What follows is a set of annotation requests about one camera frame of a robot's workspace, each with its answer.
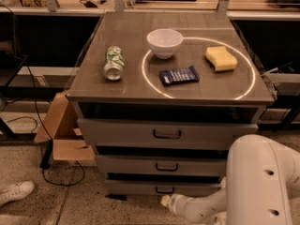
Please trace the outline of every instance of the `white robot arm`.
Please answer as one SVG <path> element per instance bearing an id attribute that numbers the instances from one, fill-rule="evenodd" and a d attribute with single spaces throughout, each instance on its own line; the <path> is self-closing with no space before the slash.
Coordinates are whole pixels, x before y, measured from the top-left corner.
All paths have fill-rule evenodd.
<path id="1" fill-rule="evenodd" d="M 289 191 L 300 191 L 300 154 L 259 135 L 246 135 L 230 149 L 226 187 L 208 197 L 173 194 L 169 210 L 192 224 L 207 224 L 227 211 L 227 225 L 292 225 Z"/>

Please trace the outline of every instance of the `speckled floor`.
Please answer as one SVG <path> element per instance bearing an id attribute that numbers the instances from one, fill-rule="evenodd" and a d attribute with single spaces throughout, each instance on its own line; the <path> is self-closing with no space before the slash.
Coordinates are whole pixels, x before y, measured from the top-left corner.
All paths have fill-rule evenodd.
<path id="1" fill-rule="evenodd" d="M 2 113 L 2 117 L 8 120 L 10 115 Z M 23 129 L 30 130 L 33 125 L 24 122 Z M 259 133 L 300 151 L 300 131 Z M 126 201 L 105 197 L 104 176 L 97 167 L 84 167 L 84 179 L 75 186 L 47 183 L 39 168 L 40 161 L 40 147 L 32 142 L 0 142 L 1 185 L 24 180 L 32 180 L 36 185 L 26 199 L 0 208 L 1 225 L 188 224 L 160 205 L 157 196 L 130 195 Z M 57 163 L 45 171 L 45 176 L 55 183 L 71 184 L 83 177 L 83 171 Z M 291 210 L 293 225 L 300 224 L 299 198 L 291 200 Z"/>

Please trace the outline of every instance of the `can label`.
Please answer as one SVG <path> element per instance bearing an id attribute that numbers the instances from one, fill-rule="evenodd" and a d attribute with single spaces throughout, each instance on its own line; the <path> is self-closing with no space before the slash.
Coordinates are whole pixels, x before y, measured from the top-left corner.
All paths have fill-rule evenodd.
<path id="1" fill-rule="evenodd" d="M 105 64 L 110 64 L 110 63 L 115 63 L 115 64 L 121 66 L 122 68 L 124 68 L 124 66 L 125 66 L 123 52 L 117 46 L 111 46 L 106 51 L 106 63 Z"/>

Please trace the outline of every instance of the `cardboard box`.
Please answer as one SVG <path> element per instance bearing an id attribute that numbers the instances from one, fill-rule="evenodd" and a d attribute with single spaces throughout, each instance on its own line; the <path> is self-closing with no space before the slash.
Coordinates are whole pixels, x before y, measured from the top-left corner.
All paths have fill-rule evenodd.
<path id="1" fill-rule="evenodd" d="M 77 125 L 77 114 L 66 98 L 68 91 L 58 93 L 34 139 L 35 143 L 53 140 L 53 159 L 70 164 L 79 161 L 83 166 L 96 166 L 94 151 L 83 140 Z"/>

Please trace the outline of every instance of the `drawer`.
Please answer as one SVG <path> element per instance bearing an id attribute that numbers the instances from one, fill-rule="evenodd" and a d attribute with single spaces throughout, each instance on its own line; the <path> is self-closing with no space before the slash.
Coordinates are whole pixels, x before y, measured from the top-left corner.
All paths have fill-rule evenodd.
<path id="1" fill-rule="evenodd" d="M 103 173 L 141 173 L 161 175 L 225 176 L 225 159 L 182 157 L 96 156 Z"/>
<path id="2" fill-rule="evenodd" d="M 257 131 L 255 124 L 201 124 L 133 120 L 78 120 L 87 143 L 186 149 L 229 149 L 233 141 Z"/>
<path id="3" fill-rule="evenodd" d="M 105 187 L 111 194 L 146 194 L 146 195 L 167 195 L 182 194 L 186 196 L 205 197 L 221 189 L 220 184 L 188 184 L 188 183 L 159 183 L 106 180 Z"/>

